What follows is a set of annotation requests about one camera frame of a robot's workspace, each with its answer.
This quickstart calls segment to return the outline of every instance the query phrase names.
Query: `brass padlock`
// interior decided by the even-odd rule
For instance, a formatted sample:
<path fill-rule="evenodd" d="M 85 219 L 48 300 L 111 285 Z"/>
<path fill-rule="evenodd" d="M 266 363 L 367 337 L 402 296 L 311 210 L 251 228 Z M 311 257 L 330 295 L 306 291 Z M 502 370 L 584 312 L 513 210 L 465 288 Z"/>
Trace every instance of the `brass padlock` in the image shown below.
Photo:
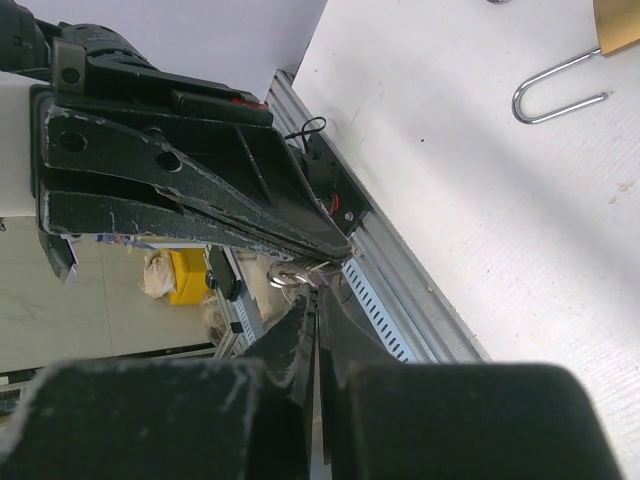
<path fill-rule="evenodd" d="M 593 0 L 593 11 L 605 57 L 640 41 L 640 0 Z"/>

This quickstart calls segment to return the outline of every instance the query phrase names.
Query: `white tabletop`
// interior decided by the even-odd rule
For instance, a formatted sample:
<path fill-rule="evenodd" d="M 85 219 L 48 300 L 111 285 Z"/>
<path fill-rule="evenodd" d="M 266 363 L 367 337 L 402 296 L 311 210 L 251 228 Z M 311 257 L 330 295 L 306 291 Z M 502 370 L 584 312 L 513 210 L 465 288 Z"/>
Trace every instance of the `white tabletop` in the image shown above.
<path fill-rule="evenodd" d="M 330 0 L 294 89 L 497 361 L 586 384 L 640 477 L 640 47 L 511 97 L 597 46 L 591 0 Z"/>

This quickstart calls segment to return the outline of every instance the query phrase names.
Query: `table surface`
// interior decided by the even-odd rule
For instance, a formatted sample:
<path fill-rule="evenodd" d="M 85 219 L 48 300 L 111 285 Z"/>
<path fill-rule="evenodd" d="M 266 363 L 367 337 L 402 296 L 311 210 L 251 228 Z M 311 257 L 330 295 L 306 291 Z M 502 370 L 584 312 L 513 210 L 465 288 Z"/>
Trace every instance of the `table surface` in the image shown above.
<path fill-rule="evenodd" d="M 640 48 L 597 46 L 590 0 L 330 0 L 294 89 L 496 361 L 571 369 L 640 476 Z"/>

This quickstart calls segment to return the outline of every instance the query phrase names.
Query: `yellow box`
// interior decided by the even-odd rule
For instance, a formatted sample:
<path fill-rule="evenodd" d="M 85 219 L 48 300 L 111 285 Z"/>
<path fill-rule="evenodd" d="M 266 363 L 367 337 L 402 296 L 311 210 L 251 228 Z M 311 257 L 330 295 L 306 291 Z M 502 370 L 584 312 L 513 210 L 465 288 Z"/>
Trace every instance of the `yellow box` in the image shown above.
<path fill-rule="evenodd" d="M 169 251 L 176 275 L 176 291 L 169 293 L 171 305 L 199 305 L 209 292 L 205 283 L 207 264 L 204 250 L 187 248 L 179 252 Z"/>

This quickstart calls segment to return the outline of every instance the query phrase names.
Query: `metal hook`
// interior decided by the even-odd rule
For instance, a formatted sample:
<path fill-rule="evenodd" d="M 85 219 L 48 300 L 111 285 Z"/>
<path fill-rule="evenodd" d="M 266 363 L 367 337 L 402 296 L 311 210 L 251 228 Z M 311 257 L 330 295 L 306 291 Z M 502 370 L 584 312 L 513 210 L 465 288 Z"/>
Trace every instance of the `metal hook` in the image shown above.
<path fill-rule="evenodd" d="M 529 117 L 525 115 L 522 111 L 522 97 L 527 90 L 531 88 L 538 82 L 550 77 L 551 75 L 555 75 L 556 73 L 564 70 L 565 68 L 572 67 L 580 62 L 585 60 L 589 60 L 596 55 L 600 55 L 600 47 L 595 48 L 593 50 L 589 50 L 588 52 L 583 53 L 582 55 L 578 55 L 577 57 L 573 57 L 566 62 L 563 62 L 555 67 L 552 67 L 548 70 L 545 70 L 542 73 L 534 75 L 533 77 L 525 80 L 522 85 L 518 87 L 516 92 L 513 94 L 513 100 L 511 101 L 511 110 L 513 111 L 513 115 L 522 123 L 526 123 L 527 125 L 535 125 L 537 123 L 546 122 L 547 120 L 551 120 L 552 118 L 559 117 L 560 115 L 565 115 L 567 113 L 574 112 L 576 110 L 580 110 L 581 108 L 588 107 L 589 105 L 593 105 L 594 103 L 602 102 L 609 98 L 609 94 L 606 92 L 602 92 L 598 95 L 594 95 L 593 97 L 589 97 L 586 100 L 582 100 L 580 102 L 572 103 L 566 107 L 559 108 L 557 110 L 553 110 L 552 112 L 545 113 L 544 115 L 540 115 L 538 117 Z"/>

